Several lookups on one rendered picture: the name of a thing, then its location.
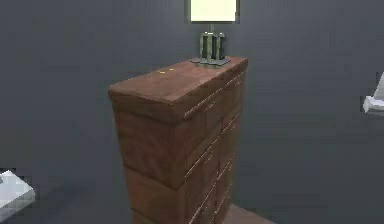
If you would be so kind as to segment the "brown wooden chest of drawers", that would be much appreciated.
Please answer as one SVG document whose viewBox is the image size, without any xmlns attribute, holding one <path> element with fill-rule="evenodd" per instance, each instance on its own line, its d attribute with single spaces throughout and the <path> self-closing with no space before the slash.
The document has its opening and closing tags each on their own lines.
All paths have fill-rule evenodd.
<svg viewBox="0 0 384 224">
<path fill-rule="evenodd" d="M 223 224 L 247 67 L 183 61 L 109 87 L 133 224 Z"/>
</svg>

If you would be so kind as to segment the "cream shade table lamp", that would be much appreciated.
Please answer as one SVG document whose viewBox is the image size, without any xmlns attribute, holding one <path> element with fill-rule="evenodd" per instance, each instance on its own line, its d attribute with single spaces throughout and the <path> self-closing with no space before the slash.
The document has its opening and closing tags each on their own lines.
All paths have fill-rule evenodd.
<svg viewBox="0 0 384 224">
<path fill-rule="evenodd" d="M 239 0 L 188 0 L 188 20 L 192 24 L 208 24 L 200 33 L 199 56 L 192 63 L 222 66 L 229 62 L 224 53 L 226 35 L 215 31 L 215 24 L 231 24 L 239 20 Z"/>
</svg>

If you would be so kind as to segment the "white window sill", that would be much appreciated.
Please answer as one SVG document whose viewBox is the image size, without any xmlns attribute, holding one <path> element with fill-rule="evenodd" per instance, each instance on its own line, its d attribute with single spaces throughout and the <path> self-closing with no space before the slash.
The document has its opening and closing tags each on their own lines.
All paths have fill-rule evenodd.
<svg viewBox="0 0 384 224">
<path fill-rule="evenodd" d="M 372 96 L 366 96 L 363 106 L 365 113 L 383 112 L 384 113 L 384 72 L 381 74 L 375 92 Z"/>
</svg>

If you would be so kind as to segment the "white angular block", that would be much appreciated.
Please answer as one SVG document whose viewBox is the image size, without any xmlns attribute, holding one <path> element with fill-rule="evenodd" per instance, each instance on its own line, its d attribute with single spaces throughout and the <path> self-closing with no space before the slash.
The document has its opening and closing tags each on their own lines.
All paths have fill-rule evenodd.
<svg viewBox="0 0 384 224">
<path fill-rule="evenodd" d="M 0 174 L 0 222 L 21 211 L 36 199 L 35 190 L 16 174 Z"/>
</svg>

